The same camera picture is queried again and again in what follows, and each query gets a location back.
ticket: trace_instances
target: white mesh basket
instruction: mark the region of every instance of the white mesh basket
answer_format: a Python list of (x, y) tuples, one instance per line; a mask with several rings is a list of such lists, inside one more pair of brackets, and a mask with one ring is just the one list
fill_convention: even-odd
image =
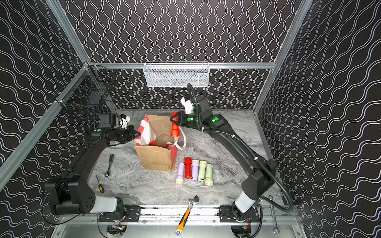
[(209, 85), (209, 62), (145, 62), (143, 73), (148, 87), (195, 88)]

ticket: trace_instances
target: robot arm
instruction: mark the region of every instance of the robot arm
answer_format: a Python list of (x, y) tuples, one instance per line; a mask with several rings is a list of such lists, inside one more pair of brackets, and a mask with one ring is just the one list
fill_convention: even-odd
[(87, 184), (89, 176), (102, 151), (110, 141), (127, 143), (140, 136), (134, 126), (127, 126), (125, 116), (101, 114), (98, 128), (91, 131), (82, 151), (72, 160), (59, 177), (45, 184), (47, 200), (54, 215), (115, 212), (116, 217), (125, 214), (123, 201), (95, 195)]
[(221, 114), (213, 114), (207, 99), (203, 96), (196, 97), (191, 85), (192, 96), (182, 99), (193, 105), (185, 105), (186, 112), (180, 111), (171, 117), (171, 121), (177, 126), (184, 126), (208, 133), (215, 138), (236, 158), (245, 171), (248, 178), (242, 183), (243, 192), (233, 203), (233, 214), (237, 220), (242, 220), (248, 210), (259, 197), (274, 184), (277, 164), (273, 159), (265, 160), (253, 151), (233, 130), (229, 122)]

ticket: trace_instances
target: black patterned wall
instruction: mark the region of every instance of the black patterned wall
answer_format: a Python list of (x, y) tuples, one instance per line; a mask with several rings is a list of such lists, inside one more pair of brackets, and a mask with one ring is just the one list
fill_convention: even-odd
[(310, 238), (381, 237), (381, 1), (315, 0), (258, 114)]
[(60, 0), (94, 62), (274, 62), (300, 0)]
[[(211, 70), (209, 86), (195, 88), (213, 109), (252, 109), (268, 69)], [(185, 88), (149, 88), (142, 70), (119, 70), (111, 96), (122, 109), (180, 109)]]
[[(0, 45), (3, 164), (82, 63), (44, 0), (0, 1)], [(68, 166), (91, 126), (64, 114), (53, 121), (0, 192), (0, 237), (51, 236), (41, 218), (43, 184)]]
[(44, 0), (0, 1), (0, 163), (82, 63)]
[[(24, 162), (0, 193), (0, 237), (50, 237), (54, 226), (41, 217), (44, 184), (59, 176), (70, 164), (94, 123), (73, 120), (63, 111), (52, 122)], [(44, 215), (59, 219), (45, 202)]]

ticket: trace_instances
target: yellow screwdriver handle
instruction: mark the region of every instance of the yellow screwdriver handle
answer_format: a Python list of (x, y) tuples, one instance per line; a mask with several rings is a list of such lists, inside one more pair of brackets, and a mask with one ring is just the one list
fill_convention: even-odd
[(98, 186), (99, 186), (99, 190), (101, 191), (101, 193), (104, 193), (104, 190), (102, 188), (102, 184), (101, 183), (98, 183)]

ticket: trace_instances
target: gray marble surface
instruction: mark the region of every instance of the gray marble surface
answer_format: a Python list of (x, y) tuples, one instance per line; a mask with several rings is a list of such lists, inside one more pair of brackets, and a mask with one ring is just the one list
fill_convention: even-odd
[[(267, 157), (251, 111), (213, 112), (221, 113), (253, 150)], [(121, 110), (118, 113), (130, 116), (129, 125), (134, 125), (137, 130), (146, 114), (171, 116), (172, 111)], [(241, 193), (241, 183), (247, 177), (242, 167), (225, 147), (209, 135), (190, 128), (184, 128), (184, 133), (187, 148), (178, 150), (174, 172), (144, 169), (136, 154), (135, 143), (129, 142), (108, 147), (101, 153), (89, 178), (89, 186), (101, 194), (95, 178), (98, 175), (105, 189), (102, 195), (119, 196), (125, 204), (187, 204), (188, 198), (195, 195), (200, 197), (199, 204), (231, 204)], [(114, 163), (110, 176), (106, 178), (103, 173), (107, 170), (112, 153), (115, 155)], [(205, 186), (190, 179), (185, 179), (183, 184), (175, 183), (178, 163), (184, 161), (185, 157), (213, 164), (213, 186)], [(282, 204), (279, 190), (274, 185), (264, 195), (272, 195), (276, 202)]]

